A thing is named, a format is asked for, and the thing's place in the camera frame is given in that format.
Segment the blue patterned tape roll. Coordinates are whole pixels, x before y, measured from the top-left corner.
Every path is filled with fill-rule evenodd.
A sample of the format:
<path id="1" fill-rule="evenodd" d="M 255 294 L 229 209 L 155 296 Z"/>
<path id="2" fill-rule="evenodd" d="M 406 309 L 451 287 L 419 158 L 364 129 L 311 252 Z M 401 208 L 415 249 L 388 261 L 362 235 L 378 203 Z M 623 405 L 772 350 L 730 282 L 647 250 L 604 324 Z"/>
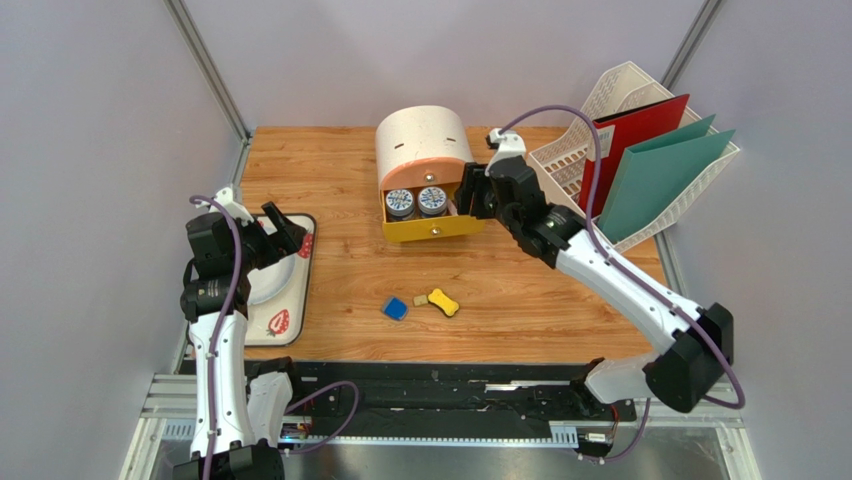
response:
<path id="1" fill-rule="evenodd" d="M 389 222 L 407 221 L 414 217 L 415 200 L 409 189 L 395 189 L 387 192 L 384 205 Z"/>
<path id="2" fill-rule="evenodd" d="M 417 206 L 423 218 L 435 218 L 446 214 L 448 209 L 446 191 L 438 186 L 423 188 L 417 196 Z"/>

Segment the round drawer storage box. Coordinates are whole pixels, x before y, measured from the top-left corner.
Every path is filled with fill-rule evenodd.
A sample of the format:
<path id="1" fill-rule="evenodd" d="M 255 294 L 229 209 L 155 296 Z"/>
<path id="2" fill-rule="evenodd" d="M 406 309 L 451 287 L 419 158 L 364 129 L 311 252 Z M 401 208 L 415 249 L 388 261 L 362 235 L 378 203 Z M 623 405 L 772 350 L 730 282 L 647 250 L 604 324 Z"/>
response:
<path id="1" fill-rule="evenodd" d="M 383 119 L 375 132 L 375 164 L 386 240 L 407 243 L 479 233 L 484 222 L 467 215 L 423 218 L 418 193 L 426 187 L 443 188 L 448 200 L 459 187 L 463 169 L 475 162 L 461 118 L 437 105 L 403 108 Z M 389 222 L 385 195 L 409 189 L 415 200 L 411 220 Z"/>

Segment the yellow bone-shaped eraser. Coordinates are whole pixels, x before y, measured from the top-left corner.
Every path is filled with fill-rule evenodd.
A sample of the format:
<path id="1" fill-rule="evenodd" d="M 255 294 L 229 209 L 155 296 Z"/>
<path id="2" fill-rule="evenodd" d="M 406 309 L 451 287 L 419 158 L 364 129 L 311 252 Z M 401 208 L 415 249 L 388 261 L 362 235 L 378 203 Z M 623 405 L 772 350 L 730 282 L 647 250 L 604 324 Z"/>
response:
<path id="1" fill-rule="evenodd" d="M 446 317 L 454 317 L 460 310 L 460 304 L 450 298 L 442 289 L 435 288 L 427 294 L 429 304 L 438 308 Z"/>

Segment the blue grey lint roller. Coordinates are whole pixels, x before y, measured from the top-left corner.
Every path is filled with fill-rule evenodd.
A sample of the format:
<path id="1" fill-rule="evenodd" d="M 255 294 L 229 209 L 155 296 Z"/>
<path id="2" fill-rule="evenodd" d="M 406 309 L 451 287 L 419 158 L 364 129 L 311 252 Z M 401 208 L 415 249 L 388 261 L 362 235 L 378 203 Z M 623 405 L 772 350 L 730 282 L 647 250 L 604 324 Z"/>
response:
<path id="1" fill-rule="evenodd" d="M 380 311 L 383 315 L 394 321 L 402 321 L 406 318 L 409 307 L 401 299 L 391 296 L 382 304 Z"/>

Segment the teal file folder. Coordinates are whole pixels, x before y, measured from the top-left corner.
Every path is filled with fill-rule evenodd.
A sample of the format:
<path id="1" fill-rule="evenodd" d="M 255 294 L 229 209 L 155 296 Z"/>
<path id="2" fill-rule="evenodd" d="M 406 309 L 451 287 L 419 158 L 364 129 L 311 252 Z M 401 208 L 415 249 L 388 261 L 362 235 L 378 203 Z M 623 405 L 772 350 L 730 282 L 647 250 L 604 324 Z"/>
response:
<path id="1" fill-rule="evenodd" d="M 712 116 L 625 149 L 597 226 L 612 243 L 651 224 L 716 161 L 735 134 Z"/>

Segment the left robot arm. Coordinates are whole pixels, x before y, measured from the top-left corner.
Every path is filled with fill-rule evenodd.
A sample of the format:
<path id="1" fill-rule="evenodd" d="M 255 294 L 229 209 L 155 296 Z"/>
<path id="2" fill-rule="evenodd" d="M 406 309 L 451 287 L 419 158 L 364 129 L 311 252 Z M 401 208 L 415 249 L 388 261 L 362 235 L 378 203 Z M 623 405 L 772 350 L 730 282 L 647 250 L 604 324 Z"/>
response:
<path id="1" fill-rule="evenodd" d="M 298 253 L 307 234 L 268 202 L 262 210 L 274 227 L 241 204 L 194 195 L 206 213 L 186 232 L 193 252 L 184 272 L 180 306 L 195 348 L 195 432 L 188 461 L 175 479 L 282 479 L 278 438 L 293 397 L 293 362 L 265 362 L 253 374 L 244 365 L 250 272 Z"/>

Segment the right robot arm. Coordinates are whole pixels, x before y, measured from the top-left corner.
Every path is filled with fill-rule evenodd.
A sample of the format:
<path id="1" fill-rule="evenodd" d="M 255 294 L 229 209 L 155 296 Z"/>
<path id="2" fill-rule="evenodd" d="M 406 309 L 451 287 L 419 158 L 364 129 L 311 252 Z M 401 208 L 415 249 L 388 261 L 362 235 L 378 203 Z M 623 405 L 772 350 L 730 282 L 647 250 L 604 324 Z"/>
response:
<path id="1" fill-rule="evenodd" d="M 463 215 L 497 220 L 525 253 L 597 293 L 650 343 L 648 354 L 591 361 L 580 378 L 582 398 L 655 397 L 689 413 L 730 367 L 732 314 L 718 303 L 702 307 L 628 262 L 577 212 L 548 202 L 522 157 L 467 164 L 454 203 Z"/>

